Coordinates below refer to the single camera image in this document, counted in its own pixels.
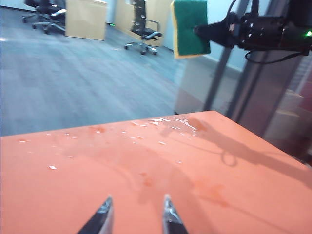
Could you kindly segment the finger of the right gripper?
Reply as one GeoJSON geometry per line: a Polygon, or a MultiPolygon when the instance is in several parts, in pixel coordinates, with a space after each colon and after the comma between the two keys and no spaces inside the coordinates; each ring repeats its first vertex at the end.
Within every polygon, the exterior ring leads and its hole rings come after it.
{"type": "Polygon", "coordinates": [[[197,25],[193,32],[201,39],[215,42],[219,45],[233,45],[232,34],[229,31],[230,25],[225,21],[212,24],[197,25]]]}

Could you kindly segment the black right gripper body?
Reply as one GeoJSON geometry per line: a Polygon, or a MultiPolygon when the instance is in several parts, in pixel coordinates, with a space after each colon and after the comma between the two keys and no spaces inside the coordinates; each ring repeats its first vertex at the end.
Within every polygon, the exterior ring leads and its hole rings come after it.
{"type": "Polygon", "coordinates": [[[283,50],[283,16],[228,15],[228,47],[246,51],[283,50]]]}

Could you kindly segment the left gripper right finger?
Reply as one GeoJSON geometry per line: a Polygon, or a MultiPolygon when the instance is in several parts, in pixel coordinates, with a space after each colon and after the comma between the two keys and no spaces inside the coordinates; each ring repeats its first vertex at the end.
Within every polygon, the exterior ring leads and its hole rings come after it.
{"type": "Polygon", "coordinates": [[[162,229],[164,234],[188,234],[188,231],[168,194],[164,196],[162,229]]]}

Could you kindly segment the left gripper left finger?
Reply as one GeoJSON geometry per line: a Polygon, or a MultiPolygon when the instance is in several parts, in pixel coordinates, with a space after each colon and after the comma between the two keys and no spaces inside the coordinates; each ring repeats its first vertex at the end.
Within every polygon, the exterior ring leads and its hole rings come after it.
{"type": "Polygon", "coordinates": [[[114,223],[113,199],[108,196],[78,234],[112,234],[114,223]]]}

